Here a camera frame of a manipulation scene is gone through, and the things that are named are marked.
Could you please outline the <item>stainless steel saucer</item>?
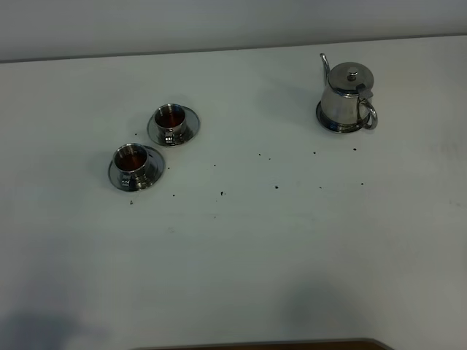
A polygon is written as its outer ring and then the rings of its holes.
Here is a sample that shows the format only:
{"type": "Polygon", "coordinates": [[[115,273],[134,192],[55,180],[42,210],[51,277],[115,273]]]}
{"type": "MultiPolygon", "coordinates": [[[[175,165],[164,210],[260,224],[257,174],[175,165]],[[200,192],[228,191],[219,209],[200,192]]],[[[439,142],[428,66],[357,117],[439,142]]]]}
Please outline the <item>stainless steel saucer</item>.
{"type": "Polygon", "coordinates": [[[186,128],[185,133],[183,134],[183,139],[182,139],[183,142],[181,144],[178,144],[178,145],[165,145],[165,144],[163,144],[163,142],[158,137],[158,131],[157,131],[157,128],[156,128],[154,120],[153,120],[153,115],[154,115],[155,112],[150,117],[150,119],[148,121],[148,124],[147,124],[147,133],[148,133],[148,136],[149,136],[151,141],[155,142],[159,146],[175,147],[175,146],[179,146],[179,145],[187,143],[193,137],[196,136],[196,134],[199,132],[199,129],[200,129],[200,126],[201,126],[200,119],[198,118],[198,115],[192,109],[190,109],[190,108],[188,108],[186,106],[182,106],[182,108],[184,109],[186,117],[187,117],[187,121],[186,121],[187,128],[186,128]]]}
{"type": "Polygon", "coordinates": [[[165,160],[162,154],[156,149],[143,145],[149,154],[149,166],[147,173],[142,177],[141,182],[136,183],[135,187],[123,187],[119,184],[119,173],[112,160],[108,168],[108,178],[110,183],[123,192],[139,192],[152,187],[163,175],[165,170],[165,160]]]}

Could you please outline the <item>far stainless steel saucer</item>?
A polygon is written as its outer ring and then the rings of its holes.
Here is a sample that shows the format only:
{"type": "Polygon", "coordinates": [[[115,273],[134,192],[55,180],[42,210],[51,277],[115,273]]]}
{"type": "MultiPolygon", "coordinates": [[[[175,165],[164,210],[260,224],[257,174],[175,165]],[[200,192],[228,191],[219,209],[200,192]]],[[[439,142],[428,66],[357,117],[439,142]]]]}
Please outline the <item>far stainless steel saucer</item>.
{"type": "Polygon", "coordinates": [[[181,144],[178,144],[178,145],[165,145],[165,144],[163,144],[163,142],[158,137],[158,131],[157,131],[157,128],[156,128],[154,120],[153,120],[153,115],[154,115],[155,112],[150,117],[150,119],[148,121],[148,124],[147,124],[147,133],[148,133],[148,136],[149,136],[151,141],[155,142],[159,146],[175,147],[175,146],[179,146],[179,145],[187,143],[193,137],[196,136],[196,134],[199,132],[199,129],[200,129],[200,126],[201,126],[200,119],[198,118],[198,115],[192,109],[190,109],[190,108],[188,108],[186,106],[182,106],[182,108],[184,109],[186,117],[187,117],[187,121],[186,121],[187,128],[186,128],[185,133],[183,134],[183,139],[182,139],[183,142],[181,144]]]}

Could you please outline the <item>stainless steel teacup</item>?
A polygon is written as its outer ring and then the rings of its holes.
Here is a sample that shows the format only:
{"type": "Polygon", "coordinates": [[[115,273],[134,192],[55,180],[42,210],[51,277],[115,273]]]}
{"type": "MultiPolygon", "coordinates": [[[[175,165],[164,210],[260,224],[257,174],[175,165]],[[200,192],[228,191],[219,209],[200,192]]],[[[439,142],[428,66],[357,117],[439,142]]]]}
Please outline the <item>stainless steel teacup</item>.
{"type": "Polygon", "coordinates": [[[158,137],[165,145],[178,145],[183,142],[183,134],[187,128],[187,117],[179,104],[165,104],[159,107],[153,120],[158,137]]]}
{"type": "Polygon", "coordinates": [[[143,145],[128,143],[115,151],[112,162],[119,173],[119,184],[135,187],[147,173],[149,154],[143,145]]]}

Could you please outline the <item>stainless steel teapot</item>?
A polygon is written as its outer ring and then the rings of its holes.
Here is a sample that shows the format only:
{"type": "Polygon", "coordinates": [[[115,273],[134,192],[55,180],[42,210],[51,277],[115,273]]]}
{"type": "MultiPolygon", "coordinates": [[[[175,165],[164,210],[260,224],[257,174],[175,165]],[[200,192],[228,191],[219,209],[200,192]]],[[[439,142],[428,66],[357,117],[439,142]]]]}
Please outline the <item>stainless steel teapot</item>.
{"type": "Polygon", "coordinates": [[[371,103],[374,75],[363,64],[340,63],[330,67],[325,54],[320,54],[324,70],[325,89],[320,99],[324,114],[340,124],[355,124],[372,114],[373,130],[378,126],[377,111],[371,103]]]}

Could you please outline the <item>round steel teapot coaster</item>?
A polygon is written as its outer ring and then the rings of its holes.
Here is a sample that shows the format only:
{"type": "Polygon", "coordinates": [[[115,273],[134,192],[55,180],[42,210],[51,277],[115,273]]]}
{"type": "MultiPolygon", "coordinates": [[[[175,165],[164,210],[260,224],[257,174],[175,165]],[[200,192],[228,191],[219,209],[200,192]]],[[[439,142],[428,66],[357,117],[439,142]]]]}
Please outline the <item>round steel teapot coaster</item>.
{"type": "Polygon", "coordinates": [[[362,129],[371,129],[373,124],[371,113],[368,113],[368,115],[364,119],[358,119],[358,122],[355,124],[347,125],[334,122],[324,114],[320,102],[318,103],[316,108],[316,117],[321,126],[334,133],[353,133],[362,129]]]}

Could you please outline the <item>far stainless steel teacup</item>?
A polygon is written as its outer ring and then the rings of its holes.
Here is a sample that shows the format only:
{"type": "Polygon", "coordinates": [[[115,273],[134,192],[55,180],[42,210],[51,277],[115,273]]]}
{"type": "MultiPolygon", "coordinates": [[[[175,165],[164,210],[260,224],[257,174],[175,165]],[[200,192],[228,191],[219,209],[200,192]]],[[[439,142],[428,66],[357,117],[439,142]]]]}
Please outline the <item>far stainless steel teacup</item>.
{"type": "Polygon", "coordinates": [[[183,134],[187,128],[187,117],[179,104],[165,104],[159,107],[153,120],[158,137],[165,145],[178,145],[183,142],[183,134]]]}

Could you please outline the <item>near stainless steel saucer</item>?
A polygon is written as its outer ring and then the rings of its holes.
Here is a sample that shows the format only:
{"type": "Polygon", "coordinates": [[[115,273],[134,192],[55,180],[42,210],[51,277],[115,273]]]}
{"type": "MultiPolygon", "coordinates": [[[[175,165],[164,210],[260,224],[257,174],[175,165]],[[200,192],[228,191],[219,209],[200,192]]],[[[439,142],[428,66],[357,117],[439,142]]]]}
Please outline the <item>near stainless steel saucer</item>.
{"type": "Polygon", "coordinates": [[[123,192],[139,192],[152,187],[163,175],[165,170],[165,160],[162,154],[156,149],[143,145],[149,154],[149,166],[147,173],[142,177],[141,182],[136,183],[135,187],[123,187],[119,184],[119,173],[112,160],[108,168],[108,178],[110,183],[123,192]]]}

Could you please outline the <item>near stainless steel teacup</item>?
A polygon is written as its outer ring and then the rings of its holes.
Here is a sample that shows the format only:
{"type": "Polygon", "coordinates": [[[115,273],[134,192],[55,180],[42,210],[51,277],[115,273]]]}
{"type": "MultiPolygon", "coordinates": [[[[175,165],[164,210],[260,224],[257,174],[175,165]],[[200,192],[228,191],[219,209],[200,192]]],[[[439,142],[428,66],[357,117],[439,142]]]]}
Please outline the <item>near stainless steel teacup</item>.
{"type": "Polygon", "coordinates": [[[147,173],[149,154],[143,145],[128,143],[115,151],[112,162],[119,173],[119,184],[135,187],[147,173]]]}

